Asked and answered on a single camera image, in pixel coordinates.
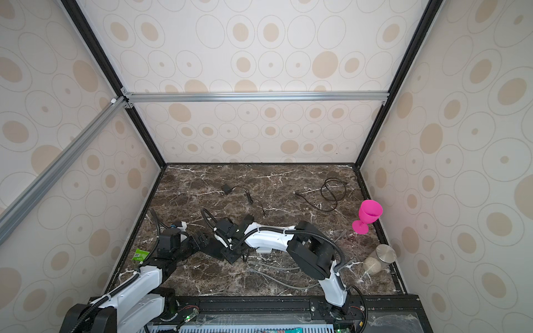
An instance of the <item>wall panel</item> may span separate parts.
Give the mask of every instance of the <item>wall panel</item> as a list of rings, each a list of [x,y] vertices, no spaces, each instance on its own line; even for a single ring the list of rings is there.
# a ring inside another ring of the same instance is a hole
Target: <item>wall panel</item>
[[[120,112],[0,246],[1,332],[57,332],[103,292],[158,173]]]
[[[2,1],[0,40],[1,213],[114,93],[53,1]]]
[[[387,90],[427,1],[79,3],[142,93]]]
[[[355,162],[381,101],[136,103],[169,163]]]
[[[448,1],[361,169],[435,332],[533,323],[532,13]]]

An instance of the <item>jar lid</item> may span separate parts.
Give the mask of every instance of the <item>jar lid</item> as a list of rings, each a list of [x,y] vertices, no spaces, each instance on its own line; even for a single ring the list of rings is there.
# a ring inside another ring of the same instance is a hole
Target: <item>jar lid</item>
[[[387,244],[379,244],[376,247],[376,254],[379,260],[384,263],[391,264],[396,261],[396,252]]]

